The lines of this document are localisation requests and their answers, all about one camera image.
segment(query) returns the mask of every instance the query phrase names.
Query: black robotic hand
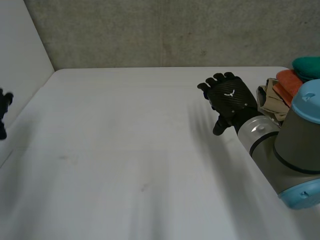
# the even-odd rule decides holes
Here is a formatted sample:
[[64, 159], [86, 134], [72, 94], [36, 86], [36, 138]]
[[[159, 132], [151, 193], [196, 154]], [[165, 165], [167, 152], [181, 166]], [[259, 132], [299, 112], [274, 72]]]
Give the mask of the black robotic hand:
[[220, 115], [213, 128], [213, 134], [221, 135], [226, 128], [234, 126], [238, 133], [247, 120], [262, 115], [257, 101], [246, 84], [232, 72], [216, 73], [197, 87], [203, 91], [213, 110]]
[[14, 95], [11, 92], [3, 94], [3, 90], [0, 88], [0, 140], [7, 138], [7, 133], [5, 130], [5, 125], [2, 122], [4, 115], [8, 112], [9, 105], [12, 104]]

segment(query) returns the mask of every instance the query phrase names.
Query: logo on robotic hand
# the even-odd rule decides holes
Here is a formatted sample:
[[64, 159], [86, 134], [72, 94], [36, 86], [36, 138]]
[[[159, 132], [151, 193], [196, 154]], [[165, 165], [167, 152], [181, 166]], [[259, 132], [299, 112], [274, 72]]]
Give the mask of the logo on robotic hand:
[[230, 96], [230, 97], [233, 97], [234, 96], [234, 94], [235, 94], [235, 90], [233, 89], [233, 91], [232, 91], [232, 93], [229, 93], [229, 94], [224, 94], [225, 96]]

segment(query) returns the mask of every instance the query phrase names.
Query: white wall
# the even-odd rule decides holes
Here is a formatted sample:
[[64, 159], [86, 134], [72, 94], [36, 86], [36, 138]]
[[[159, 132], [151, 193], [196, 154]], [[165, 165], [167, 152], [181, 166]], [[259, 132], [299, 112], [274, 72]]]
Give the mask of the white wall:
[[6, 127], [53, 72], [23, 0], [0, 0], [0, 88], [14, 95]]

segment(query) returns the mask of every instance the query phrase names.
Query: folded cloth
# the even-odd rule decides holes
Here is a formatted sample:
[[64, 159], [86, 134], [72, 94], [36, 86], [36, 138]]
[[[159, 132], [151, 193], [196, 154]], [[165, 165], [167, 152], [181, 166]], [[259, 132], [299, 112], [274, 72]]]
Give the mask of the folded cloth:
[[296, 75], [295, 71], [291, 69], [280, 71], [276, 74], [276, 79], [283, 86], [283, 88], [294, 97], [303, 82]]
[[289, 111], [289, 107], [284, 101], [275, 93], [273, 86], [278, 83], [276, 79], [268, 78], [266, 86], [260, 86], [258, 88], [258, 101], [259, 107], [268, 112], [274, 114], [278, 121], [283, 121]]
[[320, 79], [320, 56], [298, 57], [292, 62], [292, 66], [303, 82]]
[[257, 98], [257, 103], [258, 103], [258, 111], [260, 113], [262, 113], [263, 115], [269, 117], [275, 124], [277, 124], [279, 127], [281, 127], [281, 121], [284, 120], [278, 120], [281, 119], [281, 113], [276, 113], [278, 115], [278, 117], [276, 117], [274, 113], [272, 112], [269, 112], [269, 111], [266, 111], [266, 110], [263, 110], [261, 109], [261, 107], [265, 104], [266, 102], [266, 97], [267, 97], [267, 94], [266, 94], [266, 86], [259, 86], [256, 90], [256, 98]]
[[291, 107], [291, 102], [293, 97], [285, 90], [285, 88], [280, 84], [280, 82], [276, 83], [273, 86], [273, 90], [281, 96], [281, 98], [284, 100], [284, 102]]

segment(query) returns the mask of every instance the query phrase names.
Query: white table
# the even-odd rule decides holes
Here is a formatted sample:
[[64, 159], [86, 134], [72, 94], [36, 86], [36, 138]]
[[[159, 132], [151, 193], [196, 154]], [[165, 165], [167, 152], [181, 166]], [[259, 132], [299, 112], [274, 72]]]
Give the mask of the white table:
[[56, 72], [0, 143], [1, 239], [318, 240], [318, 208], [286, 208], [197, 89], [283, 69]]

